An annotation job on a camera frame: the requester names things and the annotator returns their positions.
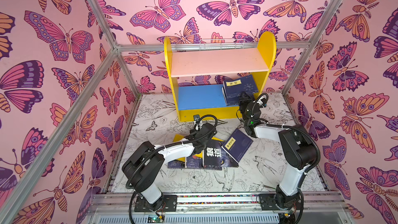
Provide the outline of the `black book with white title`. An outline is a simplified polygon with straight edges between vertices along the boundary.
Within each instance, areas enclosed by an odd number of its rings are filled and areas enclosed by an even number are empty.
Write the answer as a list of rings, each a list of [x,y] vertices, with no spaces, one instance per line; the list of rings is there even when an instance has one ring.
[[[210,140],[203,151],[203,168],[209,170],[222,170],[223,168],[238,168],[238,163],[223,149],[223,141]]]

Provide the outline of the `navy book yellow label large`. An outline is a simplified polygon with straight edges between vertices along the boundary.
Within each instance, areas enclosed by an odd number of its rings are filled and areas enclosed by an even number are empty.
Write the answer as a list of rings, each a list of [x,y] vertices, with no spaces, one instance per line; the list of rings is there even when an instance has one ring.
[[[226,95],[225,89],[224,89],[224,87],[222,87],[221,89],[222,89],[222,95],[223,95],[224,101],[226,103],[226,106],[229,106],[230,105],[229,104],[229,99],[228,99],[228,97]]]

